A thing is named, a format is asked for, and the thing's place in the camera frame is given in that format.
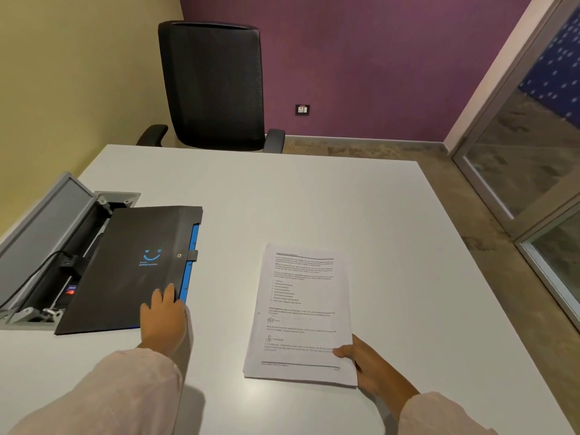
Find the paper stack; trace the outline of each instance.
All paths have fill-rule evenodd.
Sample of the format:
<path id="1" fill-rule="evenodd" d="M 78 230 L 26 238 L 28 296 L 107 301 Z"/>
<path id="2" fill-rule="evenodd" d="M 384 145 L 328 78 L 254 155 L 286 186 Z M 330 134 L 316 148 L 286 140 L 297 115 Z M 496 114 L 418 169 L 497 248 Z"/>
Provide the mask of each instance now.
<path id="1" fill-rule="evenodd" d="M 356 386 L 346 259 L 339 252 L 268 244 L 243 365 L 246 377 Z"/>

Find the chair armrest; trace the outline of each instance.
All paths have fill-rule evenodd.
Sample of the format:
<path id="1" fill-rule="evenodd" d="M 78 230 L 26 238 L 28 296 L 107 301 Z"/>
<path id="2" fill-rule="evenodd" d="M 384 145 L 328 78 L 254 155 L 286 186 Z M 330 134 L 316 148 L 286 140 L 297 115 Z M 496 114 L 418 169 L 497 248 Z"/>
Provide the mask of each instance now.
<path id="1" fill-rule="evenodd" d="M 269 130 L 264 143 L 264 153 L 282 154 L 284 139 L 286 139 L 286 131 Z"/>
<path id="2" fill-rule="evenodd" d="M 137 145 L 140 147 L 161 147 L 161 139 L 168 129 L 167 125 L 151 125 L 141 135 Z"/>

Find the black cable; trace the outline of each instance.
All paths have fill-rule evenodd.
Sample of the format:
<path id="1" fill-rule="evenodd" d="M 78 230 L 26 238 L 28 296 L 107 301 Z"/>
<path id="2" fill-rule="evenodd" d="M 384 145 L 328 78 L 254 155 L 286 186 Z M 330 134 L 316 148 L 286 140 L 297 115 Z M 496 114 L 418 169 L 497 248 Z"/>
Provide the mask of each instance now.
<path id="1" fill-rule="evenodd" d="M 46 259 L 45 259 L 45 260 L 42 262 L 42 264 L 40 264 L 40 265 L 38 266 L 38 268 L 37 268 L 35 271 L 33 271 L 33 272 L 32 272 L 32 273 L 31 273 L 31 274 L 28 276 L 28 278 L 26 278 L 26 280 L 25 280 L 25 281 L 24 281 L 22 284 L 20 284 L 20 286 L 19 286 L 19 287 L 18 287 L 18 288 L 17 288 L 17 289 L 14 291 L 14 293 L 12 293 L 12 294 L 10 295 L 10 297 L 8 297 L 8 299 L 6 299 L 6 300 L 5 300 L 5 301 L 2 303 L 2 305 L 0 305 L 0 308 L 4 307 L 4 305 L 8 304 L 8 303 L 11 301 L 11 299 L 12 299 L 13 297 L 15 297 L 15 296 L 16 296 L 16 294 L 17 294 L 17 293 L 18 293 L 20 290 L 22 290 L 22 287 L 24 287 L 24 286 L 25 286 L 25 285 L 28 283 L 28 281 L 30 281 L 30 279 L 32 279 L 32 277 L 33 277 L 33 276 L 34 276 L 36 273 L 38 273 L 42 267 L 44 267 L 44 266 L 45 266 L 45 264 L 48 262 L 48 260 L 49 260 L 50 258 L 52 258 L 53 256 L 56 256 L 56 255 L 60 255 L 61 253 L 63 253 L 64 255 L 66 255 L 66 257 L 67 257 L 67 258 L 72 258 L 72 257 L 73 257 L 73 256 L 72 256 L 70 253 L 68 253 L 68 252 L 65 252 L 64 250 L 57 250 L 56 252 L 52 252 L 50 255 L 48 255 L 48 256 L 47 256 L 47 258 L 46 258 Z"/>

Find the wall switch plate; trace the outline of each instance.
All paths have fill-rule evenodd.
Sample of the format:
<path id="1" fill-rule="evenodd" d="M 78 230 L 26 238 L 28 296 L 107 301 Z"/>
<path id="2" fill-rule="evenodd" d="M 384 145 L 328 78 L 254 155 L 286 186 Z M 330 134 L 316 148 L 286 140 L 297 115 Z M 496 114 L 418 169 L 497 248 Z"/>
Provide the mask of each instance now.
<path id="1" fill-rule="evenodd" d="M 309 105 L 297 105 L 296 106 L 296 116 L 310 116 L 310 106 Z"/>

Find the sleeve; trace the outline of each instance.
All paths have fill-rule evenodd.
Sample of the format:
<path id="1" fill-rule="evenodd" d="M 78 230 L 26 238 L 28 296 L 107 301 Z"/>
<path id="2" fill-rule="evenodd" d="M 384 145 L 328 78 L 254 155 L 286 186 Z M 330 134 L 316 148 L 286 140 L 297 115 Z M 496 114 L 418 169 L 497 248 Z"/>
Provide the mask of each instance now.
<path id="1" fill-rule="evenodd" d="M 170 435 L 181 388 L 181 373 L 171 359 L 150 349 L 118 351 L 9 435 Z"/>
<path id="2" fill-rule="evenodd" d="M 399 417 L 398 435 L 498 435 L 469 418 L 456 402 L 437 392 L 415 395 Z"/>

